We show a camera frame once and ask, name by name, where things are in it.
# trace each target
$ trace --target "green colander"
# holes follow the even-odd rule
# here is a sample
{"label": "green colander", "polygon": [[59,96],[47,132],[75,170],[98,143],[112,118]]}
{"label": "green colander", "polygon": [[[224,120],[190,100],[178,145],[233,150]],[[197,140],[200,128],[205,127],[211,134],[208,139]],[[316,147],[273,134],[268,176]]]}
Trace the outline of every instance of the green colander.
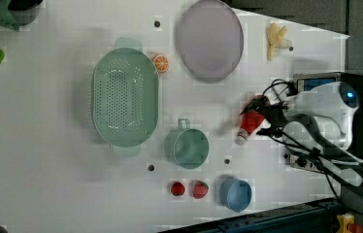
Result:
{"label": "green colander", "polygon": [[131,148],[153,133],[158,118],[158,73],[139,41],[119,38],[97,64],[93,121],[108,143]]}

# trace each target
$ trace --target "black cable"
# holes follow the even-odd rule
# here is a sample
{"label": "black cable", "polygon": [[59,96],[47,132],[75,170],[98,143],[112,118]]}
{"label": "black cable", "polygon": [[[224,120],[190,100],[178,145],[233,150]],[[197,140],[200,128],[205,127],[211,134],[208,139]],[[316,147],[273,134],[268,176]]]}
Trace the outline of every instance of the black cable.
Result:
{"label": "black cable", "polygon": [[283,94],[287,89],[289,89],[289,86],[287,86],[284,90],[282,90],[281,91],[281,93],[279,93],[279,95],[278,95],[278,97],[276,98],[276,100],[280,100],[281,101],[281,98],[280,98],[280,96],[281,96],[281,94]]}
{"label": "black cable", "polygon": [[[297,142],[295,139],[293,139],[292,137],[290,137],[288,134],[286,134],[286,133],[284,133],[284,132],[282,132],[282,134],[286,137],[286,138],[288,138],[288,139],[290,139],[291,141],[293,141],[294,143],[296,143],[299,147],[300,147],[300,149],[302,149],[302,150],[306,150],[306,151],[308,151],[308,152],[312,152],[311,150],[309,150],[309,149],[307,149],[305,146],[303,146],[303,145],[301,145],[299,142]],[[281,142],[281,141],[279,141],[279,140],[277,140],[277,142],[278,143],[281,143],[281,144],[283,144],[283,145],[286,145],[286,143],[285,142]],[[332,190],[332,192],[333,192],[333,195],[336,197],[336,199],[337,199],[337,201],[342,205],[342,206],[344,206],[346,209],[348,209],[349,211],[351,211],[351,212],[353,212],[353,213],[355,213],[355,214],[358,214],[358,215],[362,215],[363,216],[363,212],[360,212],[360,211],[357,211],[357,210],[355,210],[355,209],[353,209],[352,207],[349,207],[344,201],[342,201],[342,198],[337,194],[337,192],[336,192],[336,190],[335,190],[335,187],[333,186],[333,184],[330,182],[330,178],[329,178],[329,173],[328,173],[328,171],[326,170],[326,168],[325,168],[325,166],[324,166],[324,164],[323,164],[323,161],[321,161],[321,159],[320,158],[317,158],[317,160],[318,160],[318,162],[320,163],[320,165],[324,168],[323,169],[323,173],[324,173],[324,176],[326,177],[326,180],[327,180],[327,182],[329,183],[329,186],[330,186],[330,189]]]}
{"label": "black cable", "polygon": [[271,85],[269,85],[264,91],[263,91],[263,95],[266,94],[266,92],[272,88],[273,86],[276,86],[276,85],[280,85],[280,84],[288,84],[287,82],[282,82],[282,83],[272,83]]}
{"label": "black cable", "polygon": [[295,144],[297,144],[299,147],[304,148],[307,152],[312,152],[311,150],[309,150],[308,148],[306,148],[304,145],[302,145],[301,143],[297,142],[294,138],[290,137],[290,135],[286,134],[285,132],[281,132],[286,138],[290,139],[291,141],[293,141]]}
{"label": "black cable", "polygon": [[[324,167],[324,164],[321,161],[321,159],[318,159],[318,162],[321,164],[321,166]],[[340,202],[340,204],[342,206],[344,206],[346,209],[348,209],[350,212],[363,216],[363,212],[357,211],[357,210],[353,209],[352,207],[349,207],[344,201],[342,201],[342,198],[337,194],[335,187],[330,182],[329,173],[326,171],[326,169],[323,169],[323,173],[324,173],[324,176],[326,177],[326,180],[329,183],[330,189],[332,190],[333,195],[336,197],[337,201]]]}
{"label": "black cable", "polygon": [[[275,82],[278,82],[278,81],[285,82],[285,80],[276,79],[276,80],[273,80],[272,84],[274,84]],[[278,94],[278,92],[276,91],[274,86],[272,86],[272,89],[273,89],[273,92],[276,94],[276,99],[279,99],[279,101],[281,101],[280,95]]]}
{"label": "black cable", "polygon": [[287,147],[291,147],[291,148],[295,148],[295,149],[301,149],[301,150],[307,150],[306,149],[306,147],[300,147],[300,146],[297,146],[297,145],[292,145],[292,144],[287,144],[287,143],[285,143],[285,142],[282,142],[282,141],[279,141],[279,140],[277,140],[277,139],[275,139],[275,138],[273,138],[272,136],[267,136],[267,137],[269,137],[270,139],[272,139],[273,141],[275,141],[275,142],[277,142],[277,143],[279,143],[279,144],[282,144],[282,145],[285,145],[285,146],[287,146]]}

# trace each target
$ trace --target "colander handle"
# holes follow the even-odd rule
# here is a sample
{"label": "colander handle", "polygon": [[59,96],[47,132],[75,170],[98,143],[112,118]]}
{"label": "colander handle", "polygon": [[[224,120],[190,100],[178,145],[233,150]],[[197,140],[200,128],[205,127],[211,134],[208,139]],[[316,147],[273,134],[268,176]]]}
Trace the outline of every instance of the colander handle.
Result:
{"label": "colander handle", "polygon": [[190,128],[190,120],[188,118],[180,118],[178,120],[179,129],[189,129]]}
{"label": "colander handle", "polygon": [[130,48],[143,52],[143,45],[140,41],[126,37],[119,37],[115,40],[115,49],[120,48]]}

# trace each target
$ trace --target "bowl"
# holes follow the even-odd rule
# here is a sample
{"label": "bowl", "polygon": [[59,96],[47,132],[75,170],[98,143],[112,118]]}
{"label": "bowl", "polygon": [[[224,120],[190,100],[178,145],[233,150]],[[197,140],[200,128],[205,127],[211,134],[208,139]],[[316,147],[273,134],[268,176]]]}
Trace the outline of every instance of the bowl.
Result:
{"label": "bowl", "polygon": [[251,201],[250,185],[239,179],[227,179],[221,185],[220,200],[230,210],[242,212]]}

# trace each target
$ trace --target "table surface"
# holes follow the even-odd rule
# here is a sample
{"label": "table surface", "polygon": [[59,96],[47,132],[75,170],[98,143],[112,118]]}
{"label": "table surface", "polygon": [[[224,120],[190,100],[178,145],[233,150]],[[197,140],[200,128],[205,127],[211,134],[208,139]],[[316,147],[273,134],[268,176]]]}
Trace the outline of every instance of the table surface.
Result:
{"label": "table surface", "polygon": [[[245,34],[241,63],[220,83],[199,83],[174,43],[175,25],[194,2],[48,1],[20,32],[0,28],[6,54],[0,66],[0,224],[22,233],[157,232],[330,196],[322,176],[286,166],[277,143],[252,136],[239,147],[234,138],[238,112],[273,79],[343,71],[347,37],[235,11]],[[278,50],[269,62],[272,21],[287,26],[294,51]],[[90,114],[94,67],[123,36],[141,40],[148,56],[163,53],[171,64],[160,78],[157,127],[140,154],[127,158],[103,142]],[[179,168],[164,154],[163,140],[180,117],[210,140],[199,169]],[[252,186],[252,202],[240,214],[218,201],[225,175]],[[191,197],[194,180],[210,185],[202,200]],[[185,183],[187,193],[173,197],[171,181]]]}

